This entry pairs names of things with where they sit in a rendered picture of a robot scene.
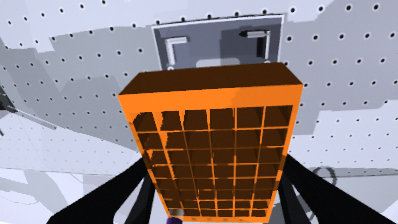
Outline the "purple vial with white cap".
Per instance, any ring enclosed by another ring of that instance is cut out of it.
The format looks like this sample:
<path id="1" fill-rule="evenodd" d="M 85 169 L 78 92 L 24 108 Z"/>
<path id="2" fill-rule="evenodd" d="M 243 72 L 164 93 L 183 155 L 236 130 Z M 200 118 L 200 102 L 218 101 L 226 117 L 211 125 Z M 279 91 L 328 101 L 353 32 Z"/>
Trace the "purple vial with white cap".
<path id="1" fill-rule="evenodd" d="M 182 224 L 183 223 L 183 209 L 169 209 L 169 214 L 166 224 Z"/>

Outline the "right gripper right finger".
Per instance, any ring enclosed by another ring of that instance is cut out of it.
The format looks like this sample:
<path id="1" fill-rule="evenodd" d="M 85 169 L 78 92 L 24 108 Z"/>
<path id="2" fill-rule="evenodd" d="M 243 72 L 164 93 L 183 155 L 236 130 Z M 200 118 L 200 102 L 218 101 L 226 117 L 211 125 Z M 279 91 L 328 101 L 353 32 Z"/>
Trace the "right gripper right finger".
<path id="1" fill-rule="evenodd" d="M 311 224 L 293 187 L 319 224 L 396 224 L 308 170 L 288 153 L 278 186 L 285 224 Z"/>

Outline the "orange grid rack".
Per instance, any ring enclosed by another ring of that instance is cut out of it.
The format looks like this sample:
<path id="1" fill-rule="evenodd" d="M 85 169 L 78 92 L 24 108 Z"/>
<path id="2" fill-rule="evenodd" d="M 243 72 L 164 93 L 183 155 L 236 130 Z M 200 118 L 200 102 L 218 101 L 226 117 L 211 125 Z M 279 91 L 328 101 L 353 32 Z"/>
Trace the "orange grid rack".
<path id="1" fill-rule="evenodd" d="M 268 223 L 303 85 L 282 62 L 139 72 L 117 96 L 167 216 Z"/>

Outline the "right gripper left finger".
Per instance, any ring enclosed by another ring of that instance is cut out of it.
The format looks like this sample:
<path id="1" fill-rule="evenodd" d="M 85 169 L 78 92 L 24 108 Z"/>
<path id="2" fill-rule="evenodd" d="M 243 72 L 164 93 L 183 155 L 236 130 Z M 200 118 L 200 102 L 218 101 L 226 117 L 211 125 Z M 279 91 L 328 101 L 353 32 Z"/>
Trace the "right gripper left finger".
<path id="1" fill-rule="evenodd" d="M 149 224 L 156 188 L 142 157 L 119 175 L 52 215 L 46 224 L 114 224 L 116 212 L 142 180 L 138 197 L 124 224 Z"/>

